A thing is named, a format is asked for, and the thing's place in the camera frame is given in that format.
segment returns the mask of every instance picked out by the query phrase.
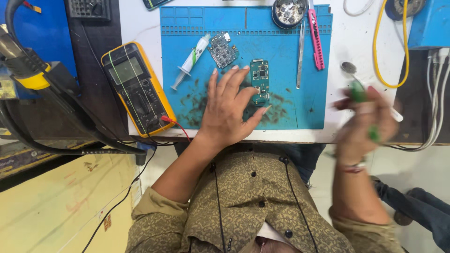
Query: person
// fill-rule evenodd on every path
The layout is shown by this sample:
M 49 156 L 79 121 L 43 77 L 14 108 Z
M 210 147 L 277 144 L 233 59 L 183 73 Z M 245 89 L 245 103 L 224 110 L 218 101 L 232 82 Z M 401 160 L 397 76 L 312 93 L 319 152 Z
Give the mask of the person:
M 126 252 L 403 253 L 362 163 L 378 146 L 371 125 L 381 141 L 396 131 L 389 105 L 371 87 L 369 102 L 334 105 L 355 116 L 337 136 L 332 226 L 308 193 L 308 173 L 302 177 L 283 149 L 238 143 L 268 110 L 242 120 L 257 94 L 252 87 L 239 91 L 249 71 L 234 66 L 217 83 L 214 70 L 201 127 L 133 210 Z
M 450 253 L 450 205 L 422 188 L 413 188 L 406 194 L 384 184 L 372 176 L 375 189 L 386 204 L 395 210 L 394 220 L 400 226 L 416 221 L 433 233 L 436 245 Z

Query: yellow multimeter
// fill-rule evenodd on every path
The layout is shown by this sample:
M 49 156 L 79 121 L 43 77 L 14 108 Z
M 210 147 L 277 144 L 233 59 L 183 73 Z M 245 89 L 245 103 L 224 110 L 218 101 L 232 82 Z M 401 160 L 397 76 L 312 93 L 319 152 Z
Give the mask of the yellow multimeter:
M 141 137 L 175 125 L 161 120 L 176 117 L 139 43 L 121 45 L 104 54 L 101 62 Z

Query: green circuit board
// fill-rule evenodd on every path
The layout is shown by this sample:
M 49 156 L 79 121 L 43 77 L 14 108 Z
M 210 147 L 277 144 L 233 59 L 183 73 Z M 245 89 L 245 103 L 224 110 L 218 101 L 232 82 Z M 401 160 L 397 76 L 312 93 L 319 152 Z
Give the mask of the green circuit board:
M 258 90 L 258 94 L 252 97 L 255 106 L 265 106 L 269 104 L 269 62 L 263 59 L 254 59 L 250 63 L 250 75 L 252 77 L 252 87 Z

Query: blue silicone repair mat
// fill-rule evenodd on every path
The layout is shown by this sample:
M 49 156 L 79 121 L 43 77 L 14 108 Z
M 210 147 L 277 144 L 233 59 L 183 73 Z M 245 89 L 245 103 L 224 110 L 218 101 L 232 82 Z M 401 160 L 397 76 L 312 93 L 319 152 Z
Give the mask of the blue silicone repair mat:
M 296 89 L 299 27 L 278 28 L 271 17 L 271 6 L 242 7 L 161 7 L 161 47 L 164 92 L 178 122 L 188 129 L 200 127 L 207 103 L 207 82 L 216 63 L 208 50 L 202 54 L 178 86 L 175 82 L 181 66 L 191 49 L 206 33 L 211 37 L 221 31 L 231 36 L 230 46 L 236 45 L 239 57 L 219 69 L 219 78 L 232 66 L 241 68 L 253 59 L 269 61 L 270 104 L 272 109 L 263 117 L 259 130 L 323 129 L 328 78 L 333 15 L 329 5 L 316 5 L 325 69 L 318 71 L 313 60 L 309 26 L 305 31 L 305 47 L 300 89 Z M 250 75 L 241 87 L 250 86 Z M 258 108 L 250 102 L 244 118 Z

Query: white desk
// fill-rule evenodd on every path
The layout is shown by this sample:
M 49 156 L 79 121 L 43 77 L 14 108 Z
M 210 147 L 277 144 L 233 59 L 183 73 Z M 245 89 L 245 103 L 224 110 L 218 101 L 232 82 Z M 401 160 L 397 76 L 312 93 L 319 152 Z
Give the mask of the white desk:
M 175 6 L 250 6 L 272 5 L 274 0 L 173 0 L 166 5 Z M 340 63 L 350 61 L 358 68 L 358 76 L 362 81 L 372 84 L 380 93 L 393 103 L 396 89 L 388 89 L 377 79 L 372 55 L 372 40 L 375 25 L 382 0 L 375 3 L 358 17 L 348 16 L 343 8 L 343 0 L 315 0 L 314 4 L 329 4 L 333 16 L 333 31 L 328 70 L 327 108 L 325 110 L 325 126 L 323 130 L 258 130 L 254 131 L 246 140 L 287 141 L 287 142 L 319 142 L 333 143 L 339 128 L 350 117 L 351 112 L 338 112 L 332 108 L 332 102 L 343 98 L 339 91 L 347 86 L 351 76 L 342 72 Z M 162 53 L 161 29 L 159 9 L 148 11 L 142 0 L 119 0 L 122 42 L 139 42 L 145 50 L 148 59 L 162 85 Z M 350 10 L 361 9 L 364 1 L 349 0 Z M 412 19 L 408 20 L 408 31 Z M 383 15 L 380 32 L 378 34 L 378 60 L 380 71 L 386 82 L 397 84 L 403 65 L 405 53 L 403 50 L 401 22 L 394 22 L 386 14 Z M 137 131 L 129 119 L 130 134 Z M 194 137 L 197 130 L 187 130 L 190 137 Z M 170 129 L 161 136 L 184 137 L 180 129 Z

